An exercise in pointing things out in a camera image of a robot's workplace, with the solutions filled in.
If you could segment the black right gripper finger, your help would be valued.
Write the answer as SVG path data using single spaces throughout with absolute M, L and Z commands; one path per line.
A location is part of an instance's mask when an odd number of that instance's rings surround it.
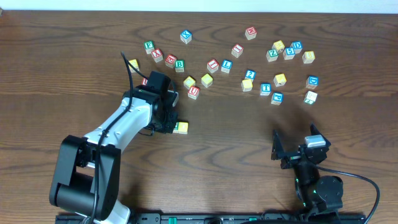
M 284 157 L 284 149 L 282 146 L 282 143 L 279 139 L 279 135 L 277 131 L 274 129 L 272 132 L 272 154 L 271 154 L 271 159 L 272 160 L 281 160 Z
M 314 124 L 310 125 L 310 132 L 311 132 L 312 135 L 318 135 L 318 134 L 322 135 L 321 132 L 317 129 L 317 127 Z M 329 140 L 327 140 L 326 137 L 323 136 L 323 138 L 326 140 L 326 145 L 325 146 L 331 146 L 331 142 Z

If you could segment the green R letter block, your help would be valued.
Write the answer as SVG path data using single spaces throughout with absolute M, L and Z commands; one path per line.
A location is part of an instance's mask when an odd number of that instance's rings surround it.
M 178 133 L 179 122 L 176 122 L 173 133 Z

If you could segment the yellow O letter block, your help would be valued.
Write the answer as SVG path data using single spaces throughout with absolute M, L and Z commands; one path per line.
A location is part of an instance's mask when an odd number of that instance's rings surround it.
M 187 134 L 188 127 L 189 127 L 189 124 L 187 122 L 179 122 L 178 123 L 178 133 L 179 134 Z

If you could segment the green B letter block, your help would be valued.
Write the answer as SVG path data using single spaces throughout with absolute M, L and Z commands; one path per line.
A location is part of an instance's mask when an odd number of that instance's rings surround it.
M 185 61 L 184 60 L 176 60 L 175 61 L 175 71 L 177 73 L 182 73 L 185 71 Z

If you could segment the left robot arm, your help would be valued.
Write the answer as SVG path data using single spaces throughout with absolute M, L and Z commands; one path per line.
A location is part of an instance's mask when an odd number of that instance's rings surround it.
M 172 133 L 178 93 L 163 73 L 152 72 L 144 85 L 123 94 L 119 108 L 83 137 L 67 136 L 60 145 L 49 193 L 50 204 L 69 212 L 56 223 L 128 223 L 131 209 L 118 200 L 121 155 L 142 129 Z

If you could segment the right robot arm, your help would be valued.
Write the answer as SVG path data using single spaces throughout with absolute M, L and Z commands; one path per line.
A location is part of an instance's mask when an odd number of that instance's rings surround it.
M 271 154 L 272 160 L 280 160 L 281 169 L 294 170 L 296 194 L 304 205 L 298 215 L 306 222 L 343 207 L 343 181 L 337 176 L 321 176 L 317 167 L 327 158 L 331 143 L 314 124 L 310 126 L 310 132 L 296 151 L 286 152 L 274 130 Z

